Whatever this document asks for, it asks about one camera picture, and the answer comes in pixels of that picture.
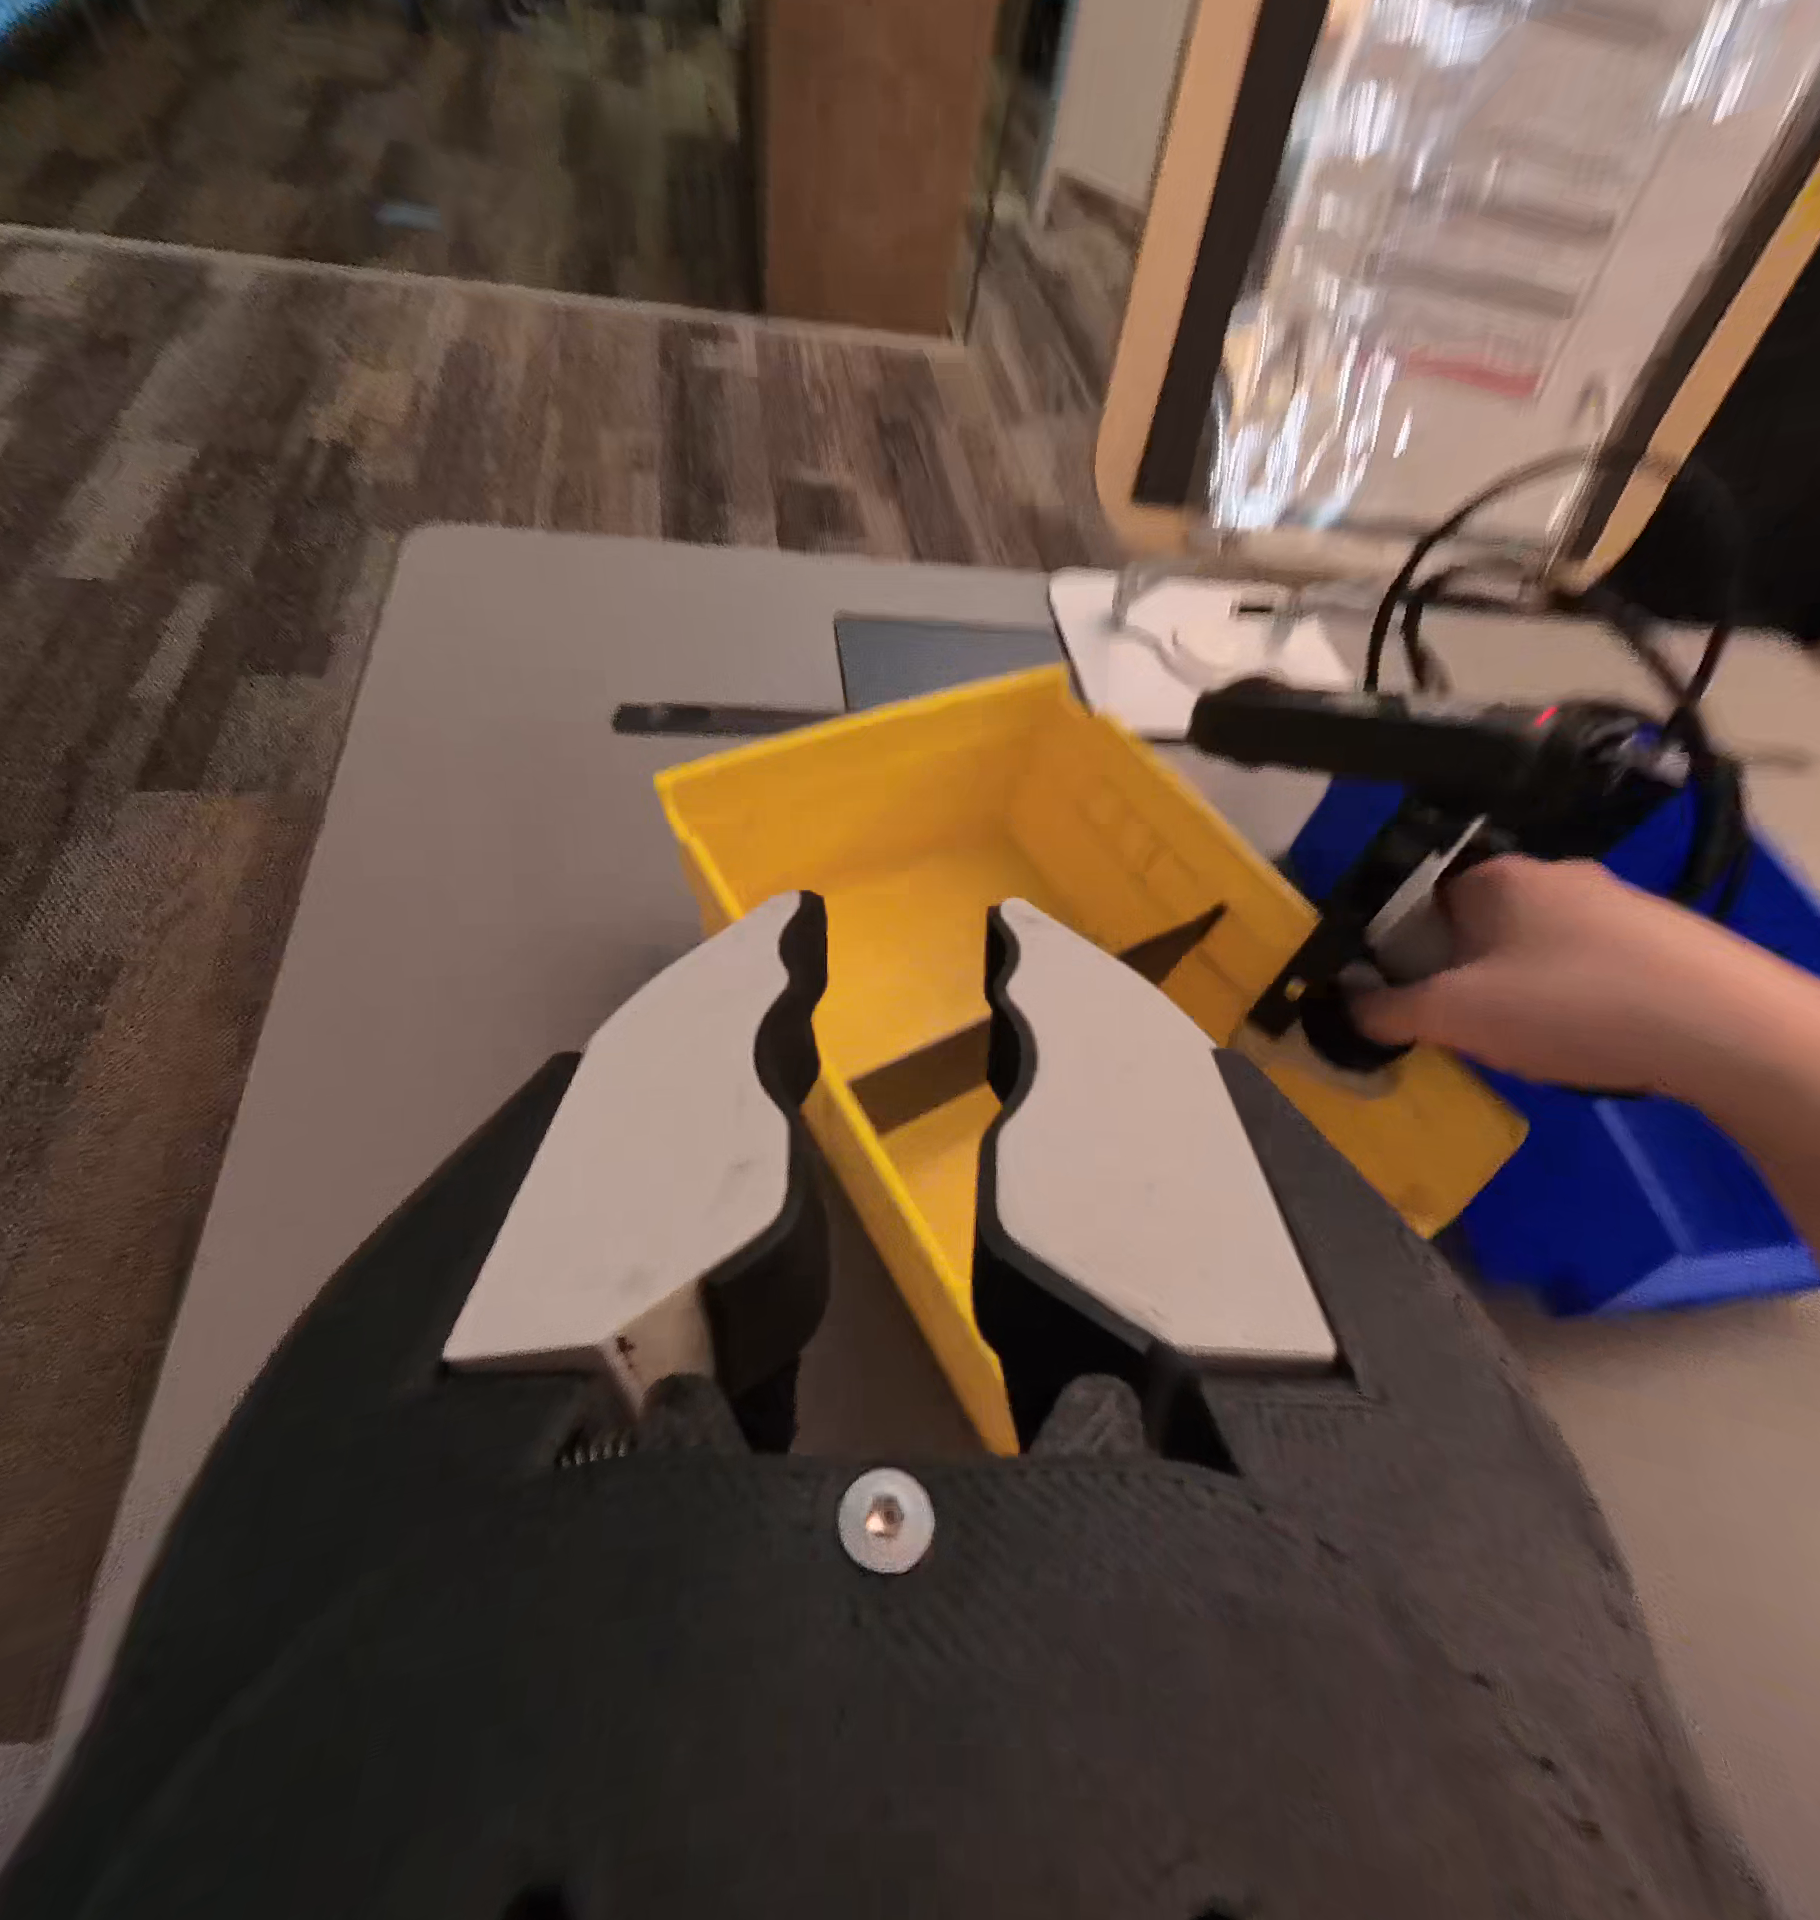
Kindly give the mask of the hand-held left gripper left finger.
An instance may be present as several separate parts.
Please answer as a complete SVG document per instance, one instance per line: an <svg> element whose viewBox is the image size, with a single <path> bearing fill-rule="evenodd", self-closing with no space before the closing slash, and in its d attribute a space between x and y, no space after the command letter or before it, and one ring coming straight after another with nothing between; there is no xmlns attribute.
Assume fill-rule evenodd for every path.
<svg viewBox="0 0 1820 1920"><path fill-rule="evenodd" d="M793 1410L827 1300L803 1107L826 902L786 891L687 950L586 1042L443 1343L459 1373L580 1373L641 1410L704 1377Z"/></svg>

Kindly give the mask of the wooden sign board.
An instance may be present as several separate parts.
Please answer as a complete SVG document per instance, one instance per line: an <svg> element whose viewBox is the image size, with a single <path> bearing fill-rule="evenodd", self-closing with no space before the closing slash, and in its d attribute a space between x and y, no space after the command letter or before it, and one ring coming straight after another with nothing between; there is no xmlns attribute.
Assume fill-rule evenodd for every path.
<svg viewBox="0 0 1820 1920"><path fill-rule="evenodd" d="M1728 492L1689 458L1820 239L1749 348L1731 309L1693 362L1669 422L1697 405L1709 416L1680 458L1655 444L1540 458L1504 471L1422 531L1388 539L1226 535L1210 525L1202 469L1226 321L1329 7L1193 11L1096 444L1098 495L1125 550L1144 564L1358 596L1388 587L1418 539L1490 492L1461 533L1443 539L1431 566L1459 564L1474 582L1528 588L1616 581L1643 588L1661 610L1709 612L1731 566L1743 581L1743 535Z"/></svg>

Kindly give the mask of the yellow storage bin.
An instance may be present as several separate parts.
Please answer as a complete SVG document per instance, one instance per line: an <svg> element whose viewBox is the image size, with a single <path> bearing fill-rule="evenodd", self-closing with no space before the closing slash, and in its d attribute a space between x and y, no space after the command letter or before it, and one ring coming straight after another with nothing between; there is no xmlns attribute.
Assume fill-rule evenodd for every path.
<svg viewBox="0 0 1820 1920"><path fill-rule="evenodd" d="M1234 1098L1337 1341L1329 1366L1251 1360L1207 1376L1223 1431L1255 1405L1383 1405L1465 1427L1514 1385L1504 1341L1437 1250L1516 1158L1525 1118L1437 1049L1340 1090L1294 1030L1250 1009L1307 943L1309 899L1171 759L1092 714L1066 670L983 681L662 771L659 801L702 925L788 888L826 903L819 1080L803 1118L835 1177L826 1388L803 1430L849 1427L855 1300L890 1280L933 1365L994 1453L1018 1431L970 1306L977 1174L999 1111L987 1077L990 913L1026 899L1124 952L1219 909L1163 996L1248 1060Z"/></svg>

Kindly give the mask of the person's right hand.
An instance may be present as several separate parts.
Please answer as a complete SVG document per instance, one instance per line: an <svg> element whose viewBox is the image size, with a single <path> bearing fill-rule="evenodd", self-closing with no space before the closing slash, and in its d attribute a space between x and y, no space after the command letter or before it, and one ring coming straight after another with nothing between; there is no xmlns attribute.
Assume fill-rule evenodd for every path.
<svg viewBox="0 0 1820 1920"><path fill-rule="evenodd" d="M1761 962L1722 927L1582 862L1486 859L1444 884L1440 915L1444 965L1353 990L1356 1030L1539 1083L1681 1090Z"/></svg>

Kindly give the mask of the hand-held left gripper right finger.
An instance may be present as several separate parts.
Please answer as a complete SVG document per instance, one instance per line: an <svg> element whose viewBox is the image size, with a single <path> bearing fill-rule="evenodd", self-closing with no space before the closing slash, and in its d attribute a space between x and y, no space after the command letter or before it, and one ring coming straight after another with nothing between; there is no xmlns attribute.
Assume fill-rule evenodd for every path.
<svg viewBox="0 0 1820 1920"><path fill-rule="evenodd" d="M1140 1354L1334 1369L1337 1340L1206 1031L1027 899L999 902L990 932L994 1031L1016 1059L983 1141L983 1250Z"/></svg>

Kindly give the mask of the blue storage bin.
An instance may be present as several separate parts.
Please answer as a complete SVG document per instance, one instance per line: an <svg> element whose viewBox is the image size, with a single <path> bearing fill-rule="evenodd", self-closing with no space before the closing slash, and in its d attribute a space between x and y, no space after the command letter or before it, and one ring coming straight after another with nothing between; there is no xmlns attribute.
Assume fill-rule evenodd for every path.
<svg viewBox="0 0 1820 1920"><path fill-rule="evenodd" d="M1388 821L1393 783L1335 780L1287 848L1300 891L1324 903ZM1602 856L1647 892L1681 876L1687 794ZM1724 925L1820 977L1820 891L1761 825ZM1710 1122L1663 1098L1599 1097L1474 1067L1527 1136L1459 1215L1477 1273L1561 1317L1706 1307L1820 1290L1820 1263L1749 1158Z"/></svg>

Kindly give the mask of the wooden post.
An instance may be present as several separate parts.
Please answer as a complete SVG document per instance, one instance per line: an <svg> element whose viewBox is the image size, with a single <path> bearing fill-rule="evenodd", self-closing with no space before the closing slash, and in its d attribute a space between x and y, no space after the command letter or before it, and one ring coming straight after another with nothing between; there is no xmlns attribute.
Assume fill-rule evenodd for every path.
<svg viewBox="0 0 1820 1920"><path fill-rule="evenodd" d="M753 4L769 312L922 338L954 329L998 13L994 3Z"/></svg>

